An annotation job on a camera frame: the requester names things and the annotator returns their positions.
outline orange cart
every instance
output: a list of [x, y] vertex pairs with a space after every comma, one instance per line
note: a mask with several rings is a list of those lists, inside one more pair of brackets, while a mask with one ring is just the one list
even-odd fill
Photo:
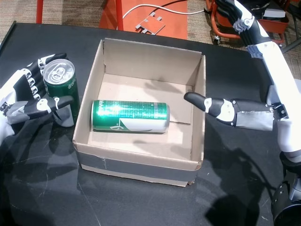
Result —
[[[283, 8], [285, 11], [287, 10], [290, 1], [289, 0], [275, 0], [281, 8]], [[214, 32], [214, 40], [213, 43], [218, 45], [220, 43], [221, 37], [227, 38], [227, 39], [240, 39], [239, 35], [237, 34], [228, 34], [228, 33], [222, 33], [218, 28], [216, 22], [218, 22], [221, 26], [224, 27], [232, 27], [229, 20], [225, 17], [223, 17], [218, 11], [217, 11], [217, 4], [215, 3], [215, 0], [206, 0], [206, 7], [207, 11], [211, 12], [211, 24]], [[280, 36], [279, 40], [273, 40], [277, 44], [284, 42], [284, 32], [288, 25], [288, 18], [285, 16], [281, 19], [281, 21], [272, 21], [272, 20], [264, 20], [259, 19], [259, 23], [263, 26], [263, 28], [270, 33], [277, 33]]]

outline wheel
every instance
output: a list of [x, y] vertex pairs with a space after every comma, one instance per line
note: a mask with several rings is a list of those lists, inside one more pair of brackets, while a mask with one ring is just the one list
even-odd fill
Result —
[[219, 45], [221, 43], [221, 38], [220, 36], [215, 35], [213, 38], [213, 44], [214, 45]]

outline white cable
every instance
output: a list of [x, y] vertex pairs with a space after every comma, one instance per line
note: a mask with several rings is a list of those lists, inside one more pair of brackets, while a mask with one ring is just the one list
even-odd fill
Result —
[[201, 10], [201, 11], [198, 11], [198, 12], [184, 13], [184, 12], [173, 11], [171, 9], [168, 9], [168, 8], [165, 8], [165, 7], [162, 7], [162, 6], [156, 6], [156, 5], [151, 5], [151, 4], [140, 4], [140, 5], [137, 5], [137, 6], [133, 7], [133, 8], [131, 8], [129, 11], [127, 11], [123, 15], [122, 19], [124, 19], [131, 11], [133, 11], [134, 9], [136, 9], [136, 8], [138, 8], [140, 6], [149, 6], [149, 7], [154, 7], [154, 8], [160, 8], [160, 9], [172, 12], [172, 13], [183, 14], [183, 15], [193, 15], [193, 14], [197, 14], [197, 13], [202, 13], [204, 11], [204, 10]]

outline upright green can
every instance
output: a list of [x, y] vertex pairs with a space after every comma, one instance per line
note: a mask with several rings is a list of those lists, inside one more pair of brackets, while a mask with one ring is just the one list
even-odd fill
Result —
[[58, 59], [46, 65], [43, 71], [46, 91], [50, 97], [72, 96], [74, 102], [55, 112], [55, 121], [63, 126], [73, 126], [79, 114], [79, 92], [73, 63]]

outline silver tape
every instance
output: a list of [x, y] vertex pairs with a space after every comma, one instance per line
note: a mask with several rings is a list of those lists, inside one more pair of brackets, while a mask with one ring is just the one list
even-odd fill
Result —
[[236, 127], [272, 131], [273, 121], [273, 112], [238, 112]]

